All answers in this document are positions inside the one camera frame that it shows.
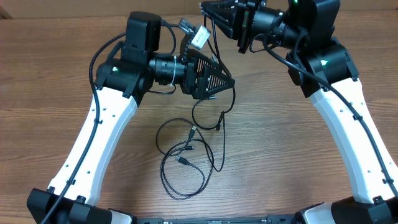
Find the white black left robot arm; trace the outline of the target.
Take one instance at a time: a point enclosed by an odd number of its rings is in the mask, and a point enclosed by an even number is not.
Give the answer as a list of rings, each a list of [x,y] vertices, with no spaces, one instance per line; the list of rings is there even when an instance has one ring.
[[[160,53],[163,27],[184,32],[180,44]],[[37,223],[135,223],[134,215],[97,206],[106,169],[124,128],[152,85],[179,86],[197,101],[234,88],[220,59],[215,29],[186,20],[170,24],[160,16],[133,11],[126,30],[107,41],[106,60],[90,62],[90,110],[62,168],[46,190],[33,189],[27,208]]]

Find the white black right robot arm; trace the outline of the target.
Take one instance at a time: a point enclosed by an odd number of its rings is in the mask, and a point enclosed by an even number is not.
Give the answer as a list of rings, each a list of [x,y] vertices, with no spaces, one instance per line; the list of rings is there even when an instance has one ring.
[[[351,184],[351,197],[297,212],[293,223],[396,223],[397,165],[386,149],[363,95],[348,50],[333,36],[337,0],[290,1],[287,10],[265,1],[205,1],[201,11],[238,43],[239,51],[260,40],[318,110],[338,147]]]

